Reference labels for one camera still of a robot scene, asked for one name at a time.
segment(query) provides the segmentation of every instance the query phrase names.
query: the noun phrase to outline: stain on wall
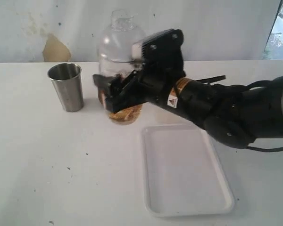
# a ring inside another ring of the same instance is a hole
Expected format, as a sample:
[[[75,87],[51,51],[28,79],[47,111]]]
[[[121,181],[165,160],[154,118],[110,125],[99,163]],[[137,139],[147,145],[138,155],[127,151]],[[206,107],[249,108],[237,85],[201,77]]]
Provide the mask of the stain on wall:
[[[68,62],[71,53],[69,49],[57,39],[56,36],[49,33],[43,50],[44,62]]]

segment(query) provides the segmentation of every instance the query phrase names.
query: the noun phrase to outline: window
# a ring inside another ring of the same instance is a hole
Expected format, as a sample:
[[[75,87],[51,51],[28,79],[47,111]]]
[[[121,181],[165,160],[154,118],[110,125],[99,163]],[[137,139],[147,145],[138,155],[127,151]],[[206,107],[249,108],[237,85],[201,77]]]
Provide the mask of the window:
[[[283,60],[283,4],[265,47],[263,59]]]

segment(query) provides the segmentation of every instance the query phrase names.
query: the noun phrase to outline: black cable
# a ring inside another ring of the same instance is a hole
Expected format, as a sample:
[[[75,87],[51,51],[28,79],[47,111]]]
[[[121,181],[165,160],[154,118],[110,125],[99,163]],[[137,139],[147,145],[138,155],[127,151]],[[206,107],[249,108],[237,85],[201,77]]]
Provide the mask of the black cable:
[[[246,149],[257,151],[257,152],[282,152],[283,147],[277,147],[277,148],[259,148],[259,147],[252,147],[248,146]]]

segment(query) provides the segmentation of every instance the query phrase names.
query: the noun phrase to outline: white wall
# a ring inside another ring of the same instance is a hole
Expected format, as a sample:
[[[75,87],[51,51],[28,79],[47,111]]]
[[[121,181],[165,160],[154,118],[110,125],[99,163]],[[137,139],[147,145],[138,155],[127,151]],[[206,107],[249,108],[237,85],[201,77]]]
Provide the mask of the white wall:
[[[97,61],[97,38],[116,8],[137,12],[147,34],[181,28],[186,60],[260,59],[279,2],[0,0],[0,62],[42,62],[48,33],[67,46],[71,61]]]

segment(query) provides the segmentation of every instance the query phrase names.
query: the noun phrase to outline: warning label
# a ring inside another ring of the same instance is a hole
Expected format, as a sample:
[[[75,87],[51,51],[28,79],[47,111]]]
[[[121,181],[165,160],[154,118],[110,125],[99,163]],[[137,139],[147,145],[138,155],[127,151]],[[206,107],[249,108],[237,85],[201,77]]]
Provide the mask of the warning label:
[[[178,98],[173,95],[169,95],[167,105],[172,108],[177,108]]]
[[[181,78],[180,80],[177,81],[176,83],[176,87],[178,89],[178,94],[181,93],[181,91],[183,90],[183,88],[186,86],[186,84],[189,83],[189,81],[191,81],[188,78]],[[178,97],[175,93],[174,88],[171,89],[170,94],[168,96],[168,101],[167,101],[167,105],[172,107],[172,108],[177,108],[177,103],[178,103]]]

